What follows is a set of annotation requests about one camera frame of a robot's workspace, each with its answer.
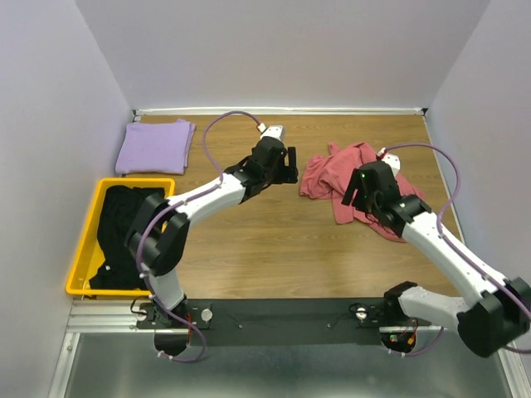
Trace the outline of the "red t shirt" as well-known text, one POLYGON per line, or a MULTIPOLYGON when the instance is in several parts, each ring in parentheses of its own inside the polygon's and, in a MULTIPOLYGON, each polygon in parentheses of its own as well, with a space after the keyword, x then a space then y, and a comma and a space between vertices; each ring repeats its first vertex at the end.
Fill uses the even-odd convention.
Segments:
POLYGON ((306 165, 300 182, 300 195, 309 199, 330 200, 337 224, 358 222, 371 228, 382 238, 402 243, 403 238, 381 226, 373 215, 367 215, 353 206, 342 204, 353 170, 377 160, 377 152, 368 143, 359 142, 340 148, 335 142, 328 144, 327 156, 315 155, 306 165))

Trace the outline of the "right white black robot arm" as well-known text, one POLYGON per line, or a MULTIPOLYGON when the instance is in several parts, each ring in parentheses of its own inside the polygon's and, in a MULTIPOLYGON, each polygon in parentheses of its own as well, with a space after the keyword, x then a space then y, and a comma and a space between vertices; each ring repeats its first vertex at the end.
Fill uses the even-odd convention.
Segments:
POLYGON ((489 357, 530 329, 530 287, 509 280, 457 240, 418 196, 404 196, 392 167, 382 160, 353 170, 343 205, 374 216, 414 245, 455 286, 458 296, 435 294, 404 282, 387 291, 382 316, 398 325, 420 318, 459 335, 477 356, 489 357))

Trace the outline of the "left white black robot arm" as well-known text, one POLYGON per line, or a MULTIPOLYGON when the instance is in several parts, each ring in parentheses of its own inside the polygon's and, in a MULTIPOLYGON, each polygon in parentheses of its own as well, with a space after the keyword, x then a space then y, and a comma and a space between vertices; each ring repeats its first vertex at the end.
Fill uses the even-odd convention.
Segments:
POLYGON ((272 185, 298 182, 296 149, 261 138, 251 154, 215 180, 182 195, 147 197, 124 244, 156 303, 155 317, 173 328, 186 319, 186 294, 177 274, 188 232, 200 221, 259 195, 272 185))

